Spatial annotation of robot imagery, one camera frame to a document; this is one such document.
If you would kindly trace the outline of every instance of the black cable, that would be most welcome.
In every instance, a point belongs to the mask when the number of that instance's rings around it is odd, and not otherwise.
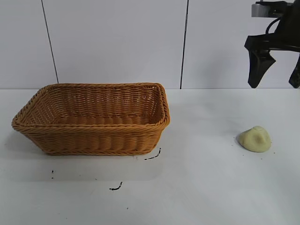
[[[280,19],[281,19],[281,17],[278,17],[278,18],[276,18],[275,20],[273,20],[273,21],[268,25],[268,27],[267,27],[267,29],[266,29],[266,34],[269,33],[269,30],[270,30],[271,26],[273,26],[273,24],[276,23],[277,21],[279,21]]]

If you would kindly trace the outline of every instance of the woven basket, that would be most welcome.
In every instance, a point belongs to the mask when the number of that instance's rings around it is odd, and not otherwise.
[[[158,83],[53,84],[39,90],[12,126],[50,155],[141,155],[170,123]]]

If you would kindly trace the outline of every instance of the rectangular basket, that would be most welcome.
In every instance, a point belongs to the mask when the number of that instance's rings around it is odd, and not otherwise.
[[[50,155],[141,155],[170,123],[158,83],[53,84],[40,89],[12,126]]]

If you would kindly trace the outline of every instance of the white wall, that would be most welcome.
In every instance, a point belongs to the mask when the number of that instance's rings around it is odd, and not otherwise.
[[[187,0],[43,0],[60,83],[159,82],[179,88]],[[250,88],[248,35],[254,0],[190,0],[183,88]],[[0,88],[56,82],[41,0],[3,0]],[[298,53],[277,62],[259,88],[291,88]]]
[[[56,82],[40,0],[2,0],[0,30],[0,88]]]
[[[249,88],[248,35],[263,34],[270,18],[251,18],[255,0],[190,0],[183,88]],[[275,52],[277,62],[259,88],[291,88],[296,52]]]
[[[179,88],[186,0],[44,0],[60,83]]]

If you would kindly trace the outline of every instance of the basket rim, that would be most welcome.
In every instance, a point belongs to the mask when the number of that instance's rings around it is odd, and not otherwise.
[[[101,87],[101,88],[117,88],[117,87],[124,87],[124,86],[133,86],[133,87],[147,87],[147,86],[156,86],[160,92],[160,107],[162,108],[162,118],[157,123],[153,124],[92,124],[92,125],[84,125],[84,124],[24,124],[21,120],[26,117],[26,115],[30,112],[30,110],[36,104],[36,100],[42,97],[48,90],[57,88],[57,87]],[[18,131],[31,131],[31,132],[49,132],[50,130],[56,132],[63,132],[66,129],[74,129],[75,132],[83,131],[129,131],[129,129],[133,132],[145,129],[147,131],[155,131],[164,129],[170,123],[170,115],[169,115],[169,108],[168,103],[166,100],[166,94],[164,87],[159,83],[150,83],[150,82],[142,82],[142,83],[117,83],[117,84],[97,84],[97,83],[57,83],[57,84],[50,84],[47,85],[40,90],[29,100],[29,102],[17,113],[17,115],[13,118],[12,126],[15,130]]]

